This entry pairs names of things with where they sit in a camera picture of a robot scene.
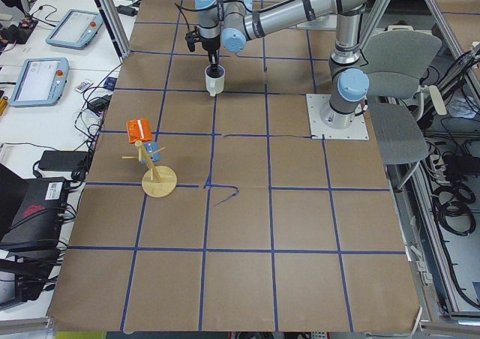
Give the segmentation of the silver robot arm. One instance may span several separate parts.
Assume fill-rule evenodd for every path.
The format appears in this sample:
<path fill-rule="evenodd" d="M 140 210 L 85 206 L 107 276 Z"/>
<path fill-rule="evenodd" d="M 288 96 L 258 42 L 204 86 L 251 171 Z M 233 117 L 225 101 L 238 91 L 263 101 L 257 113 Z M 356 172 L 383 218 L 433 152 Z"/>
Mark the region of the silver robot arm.
<path fill-rule="evenodd" d="M 205 77 L 218 80 L 225 73 L 218 63 L 220 48 L 240 53 L 249 41 L 334 14 L 336 38 L 329 64 L 331 78 L 338 83 L 340 73 L 362 57 L 360 28 L 367 1 L 285 0 L 255 10 L 252 0 L 194 0 L 192 12 L 197 15 L 197 24 L 184 39 L 191 52 L 201 44 L 209 61 Z"/>

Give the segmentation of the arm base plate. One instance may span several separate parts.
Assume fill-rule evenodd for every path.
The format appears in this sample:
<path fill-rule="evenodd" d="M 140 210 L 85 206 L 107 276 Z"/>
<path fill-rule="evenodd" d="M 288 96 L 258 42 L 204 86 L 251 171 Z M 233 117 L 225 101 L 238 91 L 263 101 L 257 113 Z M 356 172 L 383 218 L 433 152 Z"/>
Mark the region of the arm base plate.
<path fill-rule="evenodd" d="M 335 14 L 318 16 L 315 20 L 298 24 L 296 28 L 335 32 L 337 28 L 337 16 Z"/>
<path fill-rule="evenodd" d="M 330 94 L 306 94 L 310 136 L 316 140 L 369 140 L 362 106 L 350 114 L 330 107 Z"/>

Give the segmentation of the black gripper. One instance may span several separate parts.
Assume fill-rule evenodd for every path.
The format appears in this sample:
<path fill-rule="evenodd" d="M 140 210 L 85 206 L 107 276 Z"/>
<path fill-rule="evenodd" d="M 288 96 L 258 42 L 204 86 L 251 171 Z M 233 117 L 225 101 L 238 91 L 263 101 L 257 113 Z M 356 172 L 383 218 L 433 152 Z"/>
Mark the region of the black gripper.
<path fill-rule="evenodd" d="M 208 52 L 210 72 L 218 72 L 218 50 L 221 46 L 218 27 L 203 28 L 197 25 L 193 30 L 187 32 L 185 41 L 191 53 L 196 50 L 196 43 L 201 43 L 202 48 Z"/>

